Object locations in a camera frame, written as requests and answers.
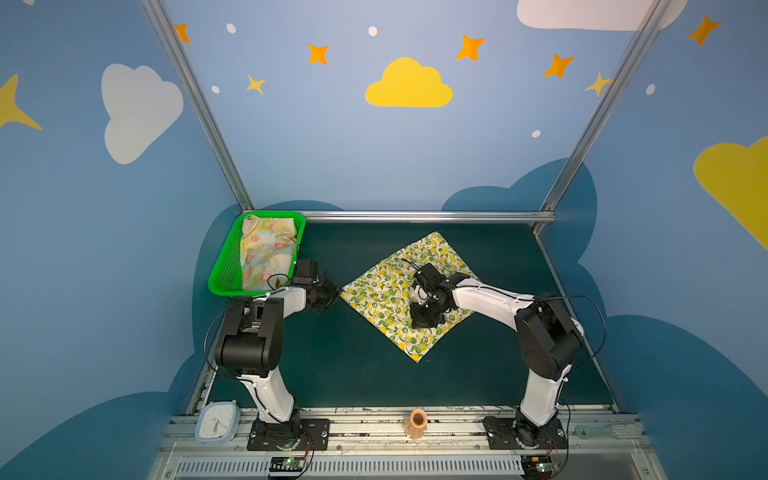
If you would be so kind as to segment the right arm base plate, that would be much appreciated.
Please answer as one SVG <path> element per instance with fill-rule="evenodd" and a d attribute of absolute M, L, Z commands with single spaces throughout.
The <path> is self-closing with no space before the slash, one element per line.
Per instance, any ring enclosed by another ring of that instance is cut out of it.
<path fill-rule="evenodd" d="M 486 416 L 482 420 L 491 450 L 566 449 L 566 428 L 557 417 L 544 426 L 536 426 L 524 417 Z"/>

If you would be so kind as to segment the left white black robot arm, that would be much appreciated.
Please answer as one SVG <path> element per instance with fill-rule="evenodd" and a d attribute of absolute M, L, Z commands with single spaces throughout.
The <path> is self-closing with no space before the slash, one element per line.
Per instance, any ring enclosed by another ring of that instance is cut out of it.
<path fill-rule="evenodd" d="M 216 370 L 245 387 L 258 412 L 257 434 L 285 443 L 302 437 L 296 401 L 279 371 L 285 320 L 306 309 L 325 311 L 339 294 L 325 279 L 279 287 L 259 297 L 236 297 L 224 310 L 213 346 Z"/>

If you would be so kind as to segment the lemon print skirt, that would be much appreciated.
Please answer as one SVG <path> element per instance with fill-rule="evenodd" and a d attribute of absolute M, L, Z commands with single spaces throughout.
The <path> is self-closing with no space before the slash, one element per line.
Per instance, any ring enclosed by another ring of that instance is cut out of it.
<path fill-rule="evenodd" d="M 421 298 L 414 293 L 413 275 L 427 263 L 446 276 L 460 272 L 477 278 L 445 238 L 433 232 L 380 261 L 344 286 L 341 293 L 355 311 L 416 363 L 472 314 L 470 310 L 458 309 L 446 313 L 445 322 L 435 328 L 411 326 L 409 306 Z"/>

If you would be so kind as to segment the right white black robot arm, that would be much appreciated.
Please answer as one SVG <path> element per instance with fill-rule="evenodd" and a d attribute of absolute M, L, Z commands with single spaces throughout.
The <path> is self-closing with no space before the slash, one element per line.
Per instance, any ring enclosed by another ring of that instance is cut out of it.
<path fill-rule="evenodd" d="M 517 333 L 529 369 L 517 422 L 531 431 L 552 424 L 562 385 L 585 345 L 584 329 L 558 296 L 514 293 L 484 284 L 467 274 L 445 276 L 433 265 L 418 268 L 409 306 L 416 329 L 445 323 L 449 311 L 463 309 L 489 317 Z"/>

